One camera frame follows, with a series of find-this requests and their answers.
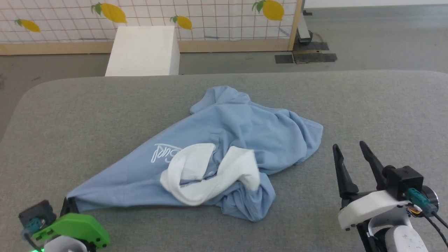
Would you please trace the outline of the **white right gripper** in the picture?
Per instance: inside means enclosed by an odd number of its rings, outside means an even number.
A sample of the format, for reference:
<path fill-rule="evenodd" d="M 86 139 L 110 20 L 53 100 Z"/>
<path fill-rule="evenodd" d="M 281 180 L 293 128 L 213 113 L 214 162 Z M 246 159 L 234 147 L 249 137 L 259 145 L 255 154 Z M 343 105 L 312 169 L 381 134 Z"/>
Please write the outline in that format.
<path fill-rule="evenodd" d="M 346 207 L 338 214 L 338 221 L 342 229 L 350 228 L 353 224 L 361 224 L 368 221 L 368 231 L 386 225 L 406 225 L 410 227 L 410 219 L 406 205 L 409 201 L 397 201 L 385 191 L 386 179 L 382 174 L 384 166 L 364 141 L 359 142 L 360 149 L 365 160 L 369 163 L 376 181 L 376 192 L 361 197 Z M 357 195 L 359 189 L 345 167 L 344 156 L 337 144 L 332 147 L 338 192 L 341 199 L 349 199 Z"/>

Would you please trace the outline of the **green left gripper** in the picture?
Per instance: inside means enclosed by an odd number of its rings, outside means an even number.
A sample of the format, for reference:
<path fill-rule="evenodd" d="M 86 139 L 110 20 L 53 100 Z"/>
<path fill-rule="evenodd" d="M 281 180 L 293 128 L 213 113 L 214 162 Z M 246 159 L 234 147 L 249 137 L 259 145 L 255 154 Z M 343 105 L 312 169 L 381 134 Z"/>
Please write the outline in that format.
<path fill-rule="evenodd" d="M 35 232 L 44 251 L 98 251 L 110 245 L 109 233 L 93 216 L 80 214 L 73 197 L 64 198 L 60 216 Z"/>

